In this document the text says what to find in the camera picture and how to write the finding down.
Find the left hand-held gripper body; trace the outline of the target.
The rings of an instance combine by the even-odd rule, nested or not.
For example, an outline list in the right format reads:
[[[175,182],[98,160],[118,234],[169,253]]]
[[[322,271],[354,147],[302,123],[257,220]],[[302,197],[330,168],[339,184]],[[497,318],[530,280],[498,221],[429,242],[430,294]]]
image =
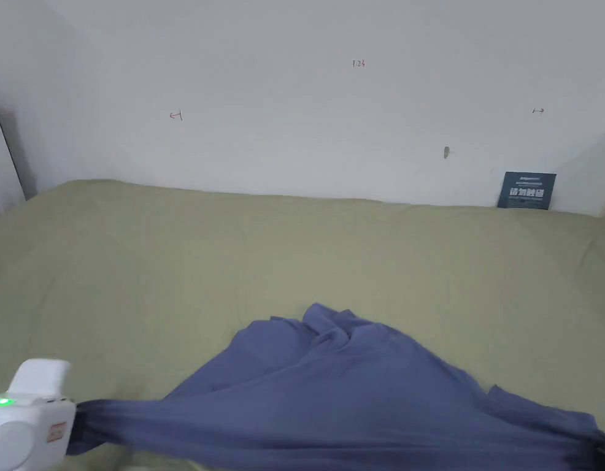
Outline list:
[[[76,404],[62,388],[71,369],[60,359],[29,359],[0,393],[0,470],[47,470],[66,456]]]

